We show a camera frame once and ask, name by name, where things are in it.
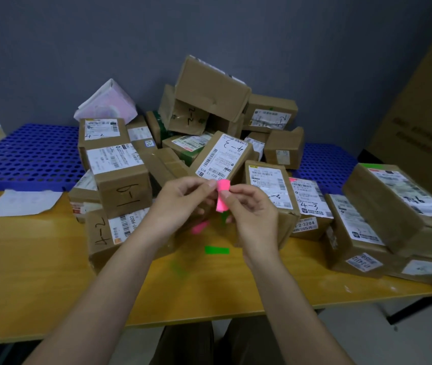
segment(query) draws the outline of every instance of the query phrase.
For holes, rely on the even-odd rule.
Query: blue plastic pallet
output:
[[[26,124],[0,141],[0,191],[70,191],[84,174],[78,127]]]
[[[317,182],[321,192],[342,195],[341,188],[358,161],[333,144],[306,143],[304,156],[294,177]]]

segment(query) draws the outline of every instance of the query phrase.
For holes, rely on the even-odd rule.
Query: wooden table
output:
[[[230,243],[233,228],[216,218],[202,234],[181,237],[186,241],[176,253],[152,263],[127,325],[263,313],[242,252]],[[205,254],[205,245],[229,247],[230,254]],[[290,239],[281,256],[316,308],[432,295],[422,283],[329,271],[318,242]],[[0,218],[0,343],[44,337],[94,276],[67,194],[40,215]]]

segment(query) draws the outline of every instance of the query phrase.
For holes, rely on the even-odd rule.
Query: pink sticky note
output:
[[[204,228],[206,228],[209,225],[209,221],[203,221],[202,223],[199,223],[198,225],[195,225],[191,229],[192,234],[199,234],[201,233]]]
[[[223,199],[219,195],[221,191],[229,191],[230,190],[230,181],[228,179],[220,179],[218,180],[218,203],[216,204],[216,211],[222,213],[223,211],[229,210]]]

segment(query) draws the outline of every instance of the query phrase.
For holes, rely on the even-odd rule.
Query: floor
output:
[[[393,327],[384,313],[395,313],[414,300],[350,305],[324,310],[319,317],[357,365],[432,364],[432,307]],[[220,338],[229,320],[213,322]],[[127,329],[110,365],[146,365],[157,347],[162,327]]]

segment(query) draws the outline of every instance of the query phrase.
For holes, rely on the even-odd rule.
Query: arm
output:
[[[213,204],[214,189],[215,181],[199,177],[167,182],[140,226],[24,364],[108,363],[158,248],[200,202]]]
[[[280,259],[278,210],[259,188],[237,184],[223,191],[236,221],[243,256],[256,282],[263,307],[288,364],[353,361],[328,332]]]

